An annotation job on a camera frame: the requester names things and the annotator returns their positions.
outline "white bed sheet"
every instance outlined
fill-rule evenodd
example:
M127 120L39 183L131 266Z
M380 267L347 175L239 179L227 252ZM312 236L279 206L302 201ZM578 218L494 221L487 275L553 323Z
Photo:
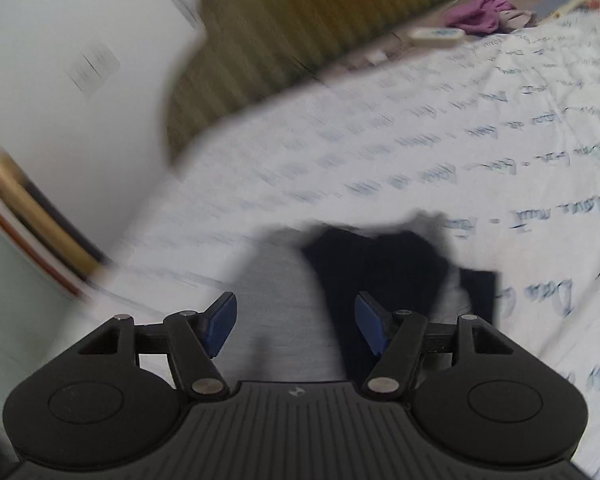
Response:
M127 272L221 288L264 228L445 212L455 261L501 273L499 328L586 397L574 460L600 480L600 15L312 84L190 158Z

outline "corduroy cushion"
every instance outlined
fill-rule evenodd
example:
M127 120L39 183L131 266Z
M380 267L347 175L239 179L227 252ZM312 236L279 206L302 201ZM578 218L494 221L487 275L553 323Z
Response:
M172 159L216 119L442 0L201 0L208 39L168 110Z

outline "wall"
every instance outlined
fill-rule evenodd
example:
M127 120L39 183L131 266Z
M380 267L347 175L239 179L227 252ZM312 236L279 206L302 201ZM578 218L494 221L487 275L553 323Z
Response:
M0 0L0 145L104 251L164 175L164 100L200 35L171 0ZM68 72L99 43L120 67L88 97Z

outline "black cloth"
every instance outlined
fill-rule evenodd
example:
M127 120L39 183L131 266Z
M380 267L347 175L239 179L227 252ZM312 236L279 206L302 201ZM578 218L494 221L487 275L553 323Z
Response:
M333 324L347 379L362 384L378 362L356 325L356 294L371 294L383 308L402 308L429 316L449 262L417 234L367 238L352 232L328 228L302 248L322 287ZM495 274L461 269L474 312L491 322L495 295Z

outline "gray fabric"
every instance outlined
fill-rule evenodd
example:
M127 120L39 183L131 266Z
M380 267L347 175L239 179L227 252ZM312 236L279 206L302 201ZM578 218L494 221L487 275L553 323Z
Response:
M446 217L418 212L391 226L348 229L366 236L411 230L448 257ZM339 346L324 306L320 285L299 248L319 235L324 225L300 232L283 229L262 241L231 286L238 299L238 318L216 367L234 386L240 380L334 381L345 378ZM470 311L451 265L430 316L432 322L455 323Z

